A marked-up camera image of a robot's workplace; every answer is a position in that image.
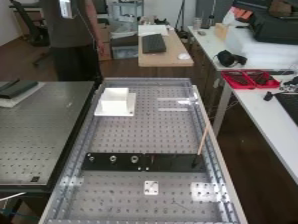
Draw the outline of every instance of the screw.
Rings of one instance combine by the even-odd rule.
[[[116,156],[111,156],[111,157],[109,157],[109,161],[111,161],[112,163],[116,163],[116,161],[117,161],[117,157],[116,157]]]
[[[136,164],[139,162],[139,157],[137,156],[132,156],[131,161],[133,164]]]

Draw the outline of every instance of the black object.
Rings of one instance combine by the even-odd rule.
[[[83,170],[143,171],[143,169],[144,156],[140,153],[87,153],[83,163]]]
[[[273,93],[272,92],[268,92],[266,93],[266,96],[264,97],[264,100],[265,101],[270,101],[273,99],[273,96],[274,96]]]
[[[298,85],[298,77],[296,77],[292,81],[285,82],[284,85]]]
[[[268,12],[256,12],[249,23],[257,41],[298,44],[298,20],[281,19]]]
[[[143,37],[143,53],[163,53],[167,51],[165,41],[161,34]]]
[[[44,19],[39,19],[39,20],[32,20],[22,3],[11,0],[12,5],[15,6],[22,19],[30,29],[30,36],[28,36],[28,43],[34,46],[34,47],[48,47],[49,46],[49,35],[48,35],[48,30],[47,27],[44,26]],[[42,54],[40,58],[34,61],[34,65],[39,66],[40,62],[48,58],[49,56],[49,52]]]
[[[240,85],[246,86],[249,84],[248,80],[242,75],[229,75],[229,77],[232,77],[234,82],[237,82]]]
[[[266,78],[264,76],[264,72],[260,72],[260,74],[249,75],[249,77],[254,80],[254,82],[258,85],[266,85],[268,81],[273,80],[273,77],[272,76],[269,76],[269,78]]]
[[[185,13],[185,0],[183,0],[183,4],[181,4],[181,8],[180,8],[180,14],[179,14],[175,30],[176,30],[180,38],[187,39],[188,38],[188,32],[185,32],[185,30],[184,30],[184,13]],[[180,27],[180,30],[179,30],[180,17],[183,17],[183,21],[181,21],[181,27]]]
[[[204,172],[204,158],[193,154],[87,153],[83,170]]]
[[[276,97],[293,121],[298,125],[298,94],[278,93]]]
[[[51,51],[59,81],[96,81],[101,84],[99,53],[93,44],[67,48],[52,47]]]
[[[0,86],[0,92],[3,90],[8,89],[11,86],[14,86],[19,81],[20,81],[20,79],[11,81],[11,82],[6,83],[3,86]]]
[[[97,14],[108,14],[107,0],[93,0]]]
[[[248,58],[240,56],[240,55],[234,55],[232,54],[229,51],[221,51],[217,54],[218,60],[221,62],[221,64],[225,67],[233,67],[233,65],[236,65],[236,63],[240,63],[241,65],[246,64]]]
[[[34,88],[39,83],[36,81],[19,81],[3,91],[0,91],[0,98],[12,99],[19,96],[27,90]]]
[[[202,156],[193,154],[145,154],[145,167],[151,172],[204,172]]]

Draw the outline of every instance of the black case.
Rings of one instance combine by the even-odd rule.
[[[254,12],[250,28],[257,41],[298,44],[298,20],[276,18],[268,12]]]

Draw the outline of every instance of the monitor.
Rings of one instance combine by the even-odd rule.
[[[273,0],[234,0],[233,6],[250,11],[268,11]]]
[[[97,14],[108,14],[107,0],[93,0]]]

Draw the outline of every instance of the small metal plate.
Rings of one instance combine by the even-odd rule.
[[[145,195],[159,195],[159,181],[147,180],[144,183],[144,194]]]

